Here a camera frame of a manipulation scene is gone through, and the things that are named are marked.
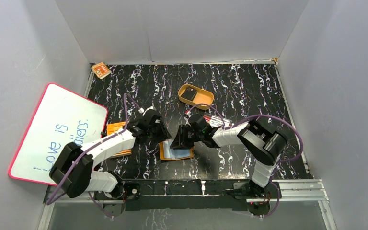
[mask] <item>robotic arm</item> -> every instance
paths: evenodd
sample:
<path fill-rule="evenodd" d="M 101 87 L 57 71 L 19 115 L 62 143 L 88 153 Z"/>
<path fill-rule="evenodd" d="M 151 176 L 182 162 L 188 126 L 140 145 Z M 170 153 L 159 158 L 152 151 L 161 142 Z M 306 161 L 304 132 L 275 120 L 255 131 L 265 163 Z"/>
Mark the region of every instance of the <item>robotic arm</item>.
<path fill-rule="evenodd" d="M 276 163 L 287 146 L 287 139 L 267 123 L 251 120 L 237 126 L 211 127 L 201 114 L 185 115 L 186 125 L 180 125 L 172 149 L 189 149 L 202 141 L 207 147 L 220 148 L 243 144 L 256 158 L 252 181 L 264 188 L 269 183 Z"/>
<path fill-rule="evenodd" d="M 188 112 L 185 118 L 187 124 L 179 126 L 171 148 L 189 149 L 198 141 L 210 148 L 243 144 L 256 158 L 252 181 L 262 190 L 267 186 L 279 156 L 287 145 L 284 135 L 259 120 L 237 126 L 211 127 L 201 114 L 191 115 Z M 130 121 L 126 129 L 81 146 L 74 142 L 67 144 L 49 175 L 57 184 L 66 177 L 61 188 L 70 198 L 85 191 L 104 191 L 112 197 L 120 197 L 124 192 L 124 181 L 114 172 L 94 171 L 95 166 L 117 152 L 131 149 L 148 140 L 162 142 L 170 138 L 161 115 L 150 107 L 141 119 Z M 75 162 L 84 152 L 86 154 Z"/>

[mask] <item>black marble surface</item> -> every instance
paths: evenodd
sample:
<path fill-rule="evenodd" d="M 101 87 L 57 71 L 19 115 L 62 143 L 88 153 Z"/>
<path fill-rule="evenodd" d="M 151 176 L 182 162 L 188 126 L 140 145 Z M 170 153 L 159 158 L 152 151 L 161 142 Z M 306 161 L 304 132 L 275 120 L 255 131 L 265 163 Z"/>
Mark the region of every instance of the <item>black marble surface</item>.
<path fill-rule="evenodd" d="M 108 108 L 107 123 L 125 120 L 123 93 L 129 93 L 141 107 L 154 106 L 165 118 L 168 131 L 175 137 L 179 124 L 190 106 L 178 100 L 178 90 L 186 83 L 212 92 L 214 105 L 232 122 L 254 114 L 278 116 L 290 122 L 288 110 L 273 64 L 207 64 L 207 65 L 113 65 L 112 75 L 94 77 L 88 98 Z M 135 116 L 130 105 L 129 116 Z M 295 156 L 299 150 L 293 132 L 278 123 L 289 145 L 282 159 Z M 161 161 L 157 143 L 132 149 L 132 155 L 108 159 L 102 170 L 113 170 L 125 179 L 236 179 L 250 178 L 254 157 L 243 146 L 210 149 L 195 144 L 195 156 L 187 160 Z M 279 166 L 275 178 L 311 179 L 302 159 Z"/>

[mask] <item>floor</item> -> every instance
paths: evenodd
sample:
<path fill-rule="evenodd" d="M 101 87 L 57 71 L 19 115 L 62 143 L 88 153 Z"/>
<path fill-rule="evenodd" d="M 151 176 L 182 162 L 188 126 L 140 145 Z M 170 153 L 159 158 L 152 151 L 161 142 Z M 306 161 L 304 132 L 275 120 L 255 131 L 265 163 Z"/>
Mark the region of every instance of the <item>floor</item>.
<path fill-rule="evenodd" d="M 274 64 L 197 64 L 197 65 L 111 65 L 111 76 L 94 77 L 88 98 L 108 108 L 107 123 L 125 120 L 123 93 L 129 93 L 140 106 L 156 107 L 164 116 L 170 134 L 175 137 L 190 106 L 178 100 L 178 90 L 186 83 L 211 91 L 214 105 L 232 122 L 248 115 L 270 114 L 290 123 L 290 116 Z M 129 116 L 136 113 L 131 106 Z M 289 138 L 282 158 L 299 150 L 293 132 L 280 123 Z M 254 157 L 242 146 L 210 149 L 196 143 L 195 156 L 179 161 L 161 161 L 157 143 L 132 150 L 132 155 L 106 160 L 103 170 L 113 170 L 124 179 L 239 179 L 250 178 Z M 312 179 L 302 159 L 281 165 L 276 179 Z"/>
<path fill-rule="evenodd" d="M 112 207 L 106 206 L 108 212 Z M 231 209 L 153 209 L 125 211 L 113 221 L 95 205 L 56 204 L 50 230 L 325 230 L 317 201 L 281 202 L 275 215 L 260 220 Z"/>

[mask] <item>white wall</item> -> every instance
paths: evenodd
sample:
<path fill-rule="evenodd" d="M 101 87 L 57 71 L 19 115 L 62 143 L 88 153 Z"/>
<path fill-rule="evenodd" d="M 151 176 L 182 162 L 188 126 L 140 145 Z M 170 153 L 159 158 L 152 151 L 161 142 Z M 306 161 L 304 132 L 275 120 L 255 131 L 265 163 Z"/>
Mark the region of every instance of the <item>white wall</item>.
<path fill-rule="evenodd" d="M 90 62 L 278 57 L 308 0 L 56 0 Z"/>
<path fill-rule="evenodd" d="M 338 229 L 368 229 L 368 1 L 310 0 L 279 71 Z"/>
<path fill-rule="evenodd" d="M 36 229 L 46 185 L 7 170 L 45 85 L 78 93 L 89 63 L 54 0 L 0 0 L 0 229 Z"/>

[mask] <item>glass panel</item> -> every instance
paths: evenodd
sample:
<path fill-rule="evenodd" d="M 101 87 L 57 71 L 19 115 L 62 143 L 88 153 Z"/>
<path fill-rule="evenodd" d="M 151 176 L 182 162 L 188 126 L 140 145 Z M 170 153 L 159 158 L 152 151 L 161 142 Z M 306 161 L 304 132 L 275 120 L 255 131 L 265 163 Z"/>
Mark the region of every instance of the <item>glass panel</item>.
<path fill-rule="evenodd" d="M 113 206 L 116 211 L 119 205 Z M 325 230 L 318 201 L 281 202 L 276 213 L 260 220 L 231 209 L 152 209 L 125 211 L 111 221 L 92 203 L 57 203 L 49 229 L 152 230 Z"/>

